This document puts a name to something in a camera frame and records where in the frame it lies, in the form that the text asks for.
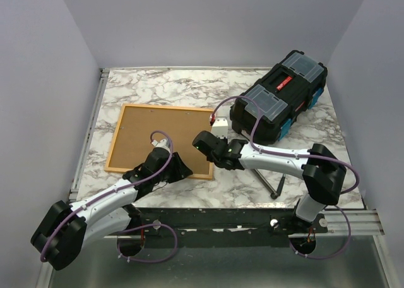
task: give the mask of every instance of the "black toolbox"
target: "black toolbox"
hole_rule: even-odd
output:
[[[324,92],[327,68],[322,63],[293,50],[241,95],[253,99],[261,109],[253,142],[271,145],[281,140],[296,122],[297,116],[311,109]],[[255,105],[245,99],[236,99],[230,108],[232,129],[251,134],[257,117]]]

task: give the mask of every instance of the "white wall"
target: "white wall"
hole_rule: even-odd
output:
[[[331,57],[328,86],[404,285],[403,1],[364,0]]]
[[[101,67],[328,62],[362,0],[65,0]]]
[[[35,287],[30,238],[67,198],[100,75],[63,0],[0,13],[0,287]]]

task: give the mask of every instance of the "white marble table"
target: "white marble table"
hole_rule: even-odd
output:
[[[91,140],[90,151],[81,178],[78,200],[114,184],[121,174],[105,172],[110,142],[123,103],[215,107],[220,101],[248,89],[268,70],[235,69],[113,69]],[[219,115],[229,115],[231,102]],[[336,119],[328,90],[313,109],[301,114],[288,135],[275,144],[282,148],[311,148],[313,143],[326,145],[339,159],[349,162],[345,142]],[[262,171],[276,188],[281,174]],[[287,176],[282,195],[276,200],[249,171],[226,171],[215,168],[212,181],[185,179],[157,189],[137,201],[139,207],[292,208],[306,190],[302,180]],[[345,187],[354,182],[348,172]],[[359,191],[342,195],[343,208],[363,208]]]

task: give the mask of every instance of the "blue accent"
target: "blue accent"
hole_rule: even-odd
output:
[[[292,119],[288,119],[285,124],[280,128],[280,136],[278,141],[280,141],[285,135],[288,134],[289,129],[292,125]]]
[[[309,106],[309,109],[312,109],[314,105],[316,105],[318,98],[320,95],[322,95],[324,92],[324,88],[320,88],[319,90],[316,91],[316,93],[313,95],[313,100],[311,101],[311,104]]]

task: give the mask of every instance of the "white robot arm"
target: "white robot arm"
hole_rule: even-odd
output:
[[[336,159],[324,145],[314,144],[311,149],[300,150],[257,144],[253,148],[246,140],[228,141],[227,126],[225,118],[218,118],[213,123],[211,132],[202,131],[193,141],[194,147],[217,167],[227,170],[262,169],[303,179],[307,193],[296,204],[295,216],[304,222],[312,222],[325,206],[338,203],[346,168],[325,160],[298,158],[299,155],[321,155]],[[289,156],[263,153],[261,150],[289,153]]]
[[[178,153],[174,152],[168,166],[157,175],[170,156],[167,142],[167,139],[153,142],[155,148],[145,162],[125,173],[111,187],[70,205],[63,201],[53,204],[33,234],[31,244],[42,252],[58,226],[68,215],[81,208],[57,232],[46,249],[46,260],[56,270],[60,270],[78,256],[84,245],[126,229],[132,220],[133,202],[152,192],[153,187],[160,182],[173,183],[192,174]],[[135,186],[122,188],[130,184]]]

